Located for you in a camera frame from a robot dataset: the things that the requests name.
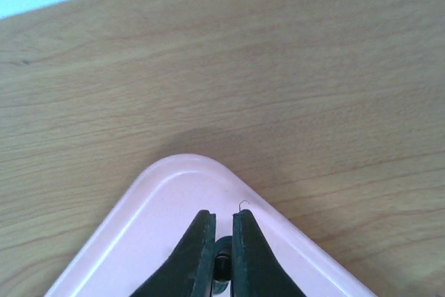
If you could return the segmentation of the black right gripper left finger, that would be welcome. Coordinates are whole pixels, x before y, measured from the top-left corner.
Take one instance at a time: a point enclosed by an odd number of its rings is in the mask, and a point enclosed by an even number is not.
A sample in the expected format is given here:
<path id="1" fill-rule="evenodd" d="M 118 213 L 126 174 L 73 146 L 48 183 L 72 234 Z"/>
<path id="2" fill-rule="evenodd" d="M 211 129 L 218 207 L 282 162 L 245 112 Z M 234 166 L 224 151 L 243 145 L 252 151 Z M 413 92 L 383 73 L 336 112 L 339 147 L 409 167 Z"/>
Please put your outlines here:
<path id="1" fill-rule="evenodd" d="M 216 216 L 199 211 L 166 261 L 133 296 L 210 296 L 213 289 Z"/>

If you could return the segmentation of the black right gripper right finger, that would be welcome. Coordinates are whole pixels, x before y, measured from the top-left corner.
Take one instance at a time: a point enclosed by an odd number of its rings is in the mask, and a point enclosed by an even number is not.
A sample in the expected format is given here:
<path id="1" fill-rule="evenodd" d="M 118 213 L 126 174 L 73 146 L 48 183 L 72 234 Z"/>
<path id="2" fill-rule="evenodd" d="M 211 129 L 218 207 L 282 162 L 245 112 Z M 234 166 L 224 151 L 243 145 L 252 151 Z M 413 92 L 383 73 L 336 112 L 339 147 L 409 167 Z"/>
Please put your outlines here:
<path id="1" fill-rule="evenodd" d="M 232 295 L 304 296 L 278 262 L 248 209 L 233 215 Z"/>

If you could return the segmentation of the black pawn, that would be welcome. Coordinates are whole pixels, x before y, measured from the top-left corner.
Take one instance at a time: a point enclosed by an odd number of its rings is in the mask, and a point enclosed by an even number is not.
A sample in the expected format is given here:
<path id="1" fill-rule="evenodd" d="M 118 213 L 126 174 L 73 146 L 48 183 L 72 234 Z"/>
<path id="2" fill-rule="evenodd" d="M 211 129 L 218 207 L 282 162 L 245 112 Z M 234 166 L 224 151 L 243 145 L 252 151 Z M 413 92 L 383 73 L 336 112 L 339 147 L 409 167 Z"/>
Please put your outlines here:
<path id="1" fill-rule="evenodd" d="M 221 295 L 232 280 L 232 236 L 219 238 L 215 243 L 213 265 L 213 296 Z"/>

